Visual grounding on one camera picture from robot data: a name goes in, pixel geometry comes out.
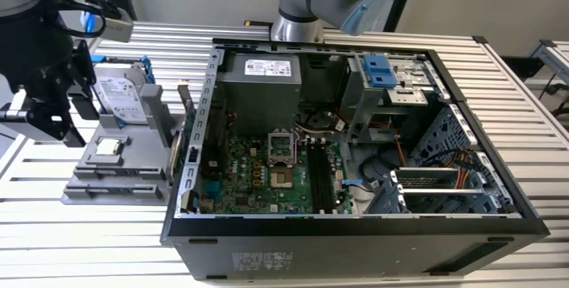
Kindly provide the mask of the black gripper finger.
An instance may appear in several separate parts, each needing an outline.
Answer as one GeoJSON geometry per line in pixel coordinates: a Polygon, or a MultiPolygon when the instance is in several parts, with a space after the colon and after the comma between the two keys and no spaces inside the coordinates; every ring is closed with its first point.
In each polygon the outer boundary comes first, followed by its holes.
{"type": "Polygon", "coordinates": [[[95,83],[94,70],[86,41],[75,39],[70,51],[67,74],[73,85],[67,89],[67,96],[82,119],[98,119],[98,110],[91,99],[91,86],[95,83]]]}
{"type": "Polygon", "coordinates": [[[85,140],[74,127],[69,103],[31,102],[25,115],[30,126],[26,136],[38,141],[61,141],[66,147],[81,148],[85,140]]]}

